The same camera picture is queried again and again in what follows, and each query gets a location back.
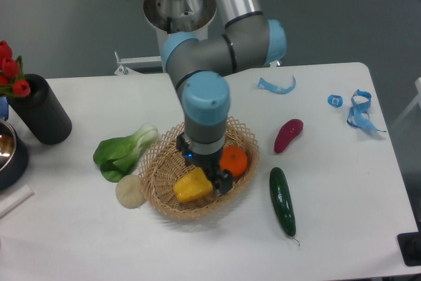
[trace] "red tulip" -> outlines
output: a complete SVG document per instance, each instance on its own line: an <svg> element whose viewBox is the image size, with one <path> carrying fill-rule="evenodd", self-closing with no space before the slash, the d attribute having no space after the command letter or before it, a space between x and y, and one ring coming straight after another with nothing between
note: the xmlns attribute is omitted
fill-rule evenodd
<svg viewBox="0 0 421 281"><path fill-rule="evenodd" d="M31 93L31 87L25 79L19 79L13 84L12 91L17 97L27 97Z"/></svg>
<svg viewBox="0 0 421 281"><path fill-rule="evenodd" d="M11 59L12 56L13 56L12 49L7 44L7 42L6 41L0 41L0 62L3 59Z"/></svg>
<svg viewBox="0 0 421 281"><path fill-rule="evenodd" d="M19 65L16 61L6 57L1 63L1 70L7 78L13 78L19 74Z"/></svg>
<svg viewBox="0 0 421 281"><path fill-rule="evenodd" d="M0 75L0 85L8 85L8 84L9 84L9 80L3 75Z"/></svg>

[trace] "orange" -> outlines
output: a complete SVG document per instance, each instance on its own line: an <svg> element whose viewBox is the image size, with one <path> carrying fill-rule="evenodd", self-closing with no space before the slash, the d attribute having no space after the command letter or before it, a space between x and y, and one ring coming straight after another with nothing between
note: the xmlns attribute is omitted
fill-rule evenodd
<svg viewBox="0 0 421 281"><path fill-rule="evenodd" d="M220 167L232 173L234 177L240 177L247 170L247 154L240 146L231 145L224 148Z"/></svg>

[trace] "blue joint cap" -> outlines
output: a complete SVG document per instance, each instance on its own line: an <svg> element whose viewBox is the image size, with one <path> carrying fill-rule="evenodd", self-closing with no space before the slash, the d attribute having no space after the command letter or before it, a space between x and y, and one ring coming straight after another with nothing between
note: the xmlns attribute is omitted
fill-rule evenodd
<svg viewBox="0 0 421 281"><path fill-rule="evenodd" d="M277 20L268 20L269 25L269 48L266 60L267 65L284 57L287 51L287 38L281 24Z"/></svg>
<svg viewBox="0 0 421 281"><path fill-rule="evenodd" d="M197 37L191 32L177 32L166 39L161 52L161 60L165 68L171 53L177 48L177 46L179 46L184 41L187 41L188 39L196 39L199 41Z"/></svg>
<svg viewBox="0 0 421 281"><path fill-rule="evenodd" d="M185 115L195 122L210 126L226 119L230 110L230 88L215 72L198 72L184 86L182 105Z"/></svg>

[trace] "black object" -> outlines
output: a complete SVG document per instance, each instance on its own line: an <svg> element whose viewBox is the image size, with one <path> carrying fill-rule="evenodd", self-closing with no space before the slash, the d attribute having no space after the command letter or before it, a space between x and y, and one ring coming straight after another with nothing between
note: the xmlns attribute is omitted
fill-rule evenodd
<svg viewBox="0 0 421 281"><path fill-rule="evenodd" d="M25 143L14 128L0 119L0 190L14 184L28 166L29 155Z"/></svg>
<svg viewBox="0 0 421 281"><path fill-rule="evenodd" d="M404 233L397 236L403 260L407 266L421 266L421 233Z"/></svg>
<svg viewBox="0 0 421 281"><path fill-rule="evenodd" d="M186 166L191 164L202 168L206 178L212 182L214 189L226 195L231 189L234 178L229 170L222 170L219 162L222 157L223 147L210 155L200 155L192 152L189 148L188 142L184 139L184 133L177 136L176 149L181 151L184 156Z"/></svg>
<svg viewBox="0 0 421 281"><path fill-rule="evenodd" d="M8 97L9 105L41 143L53 145L64 141L72 131L72 121L47 80L36 74L27 74L25 79L31 94L25 98Z"/></svg>

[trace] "gray floor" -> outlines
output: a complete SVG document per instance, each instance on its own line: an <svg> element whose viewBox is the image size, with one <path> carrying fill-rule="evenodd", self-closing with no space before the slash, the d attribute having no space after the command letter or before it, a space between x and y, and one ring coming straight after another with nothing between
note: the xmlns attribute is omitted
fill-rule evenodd
<svg viewBox="0 0 421 281"><path fill-rule="evenodd" d="M421 77L421 0L260 0L283 24L285 65L366 64L405 184L421 196L421 110L391 130ZM46 78L111 75L121 58L159 54L143 0L0 0L0 38ZM217 16L209 36L223 33Z"/></svg>

